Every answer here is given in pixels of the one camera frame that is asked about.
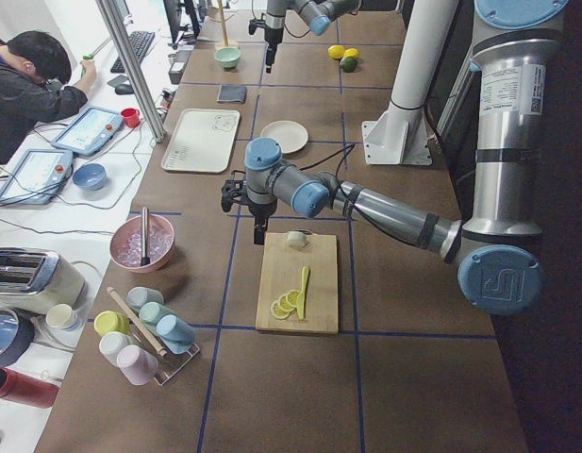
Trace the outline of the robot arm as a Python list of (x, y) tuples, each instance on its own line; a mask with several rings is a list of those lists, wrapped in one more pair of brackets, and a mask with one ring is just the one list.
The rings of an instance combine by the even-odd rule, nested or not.
[[(423, 113), (441, 49), (458, 1), (414, 1), (389, 107), (365, 122), (366, 163), (412, 163), (409, 147)], [(560, 46), (569, 1), (474, 1), (470, 68), (480, 72), (478, 138), (472, 216), (466, 223), (365, 189), (328, 172), (306, 173), (282, 158), (274, 139), (252, 140), (245, 151), (245, 180), (227, 181), (222, 209), (236, 202), (255, 217), (254, 243), (264, 244), (277, 201), (313, 218), (326, 207), (363, 220), (393, 239), (438, 253), (455, 263), (468, 301), (494, 315), (510, 315), (540, 297), (543, 270), (534, 253), (541, 230), (531, 203), (540, 161), (538, 134), (546, 63)], [(262, 19), (266, 72), (282, 42), (286, 13), (294, 9), (322, 35), (332, 21), (357, 12), (361, 1), (268, 1)]]
[(264, 29), (267, 43), (265, 54), (265, 72), (269, 74), (274, 66), (277, 47), (283, 42), (287, 11), (294, 11), (308, 26), (308, 30), (321, 36), (330, 25), (342, 15), (357, 12), (360, 0), (270, 0), (266, 11), (258, 19)]

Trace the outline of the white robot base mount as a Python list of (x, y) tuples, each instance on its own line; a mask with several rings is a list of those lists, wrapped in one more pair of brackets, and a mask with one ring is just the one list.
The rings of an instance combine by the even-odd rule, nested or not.
[(369, 165), (429, 165), (424, 106), (458, 0), (417, 0), (391, 91), (388, 108), (362, 123)]

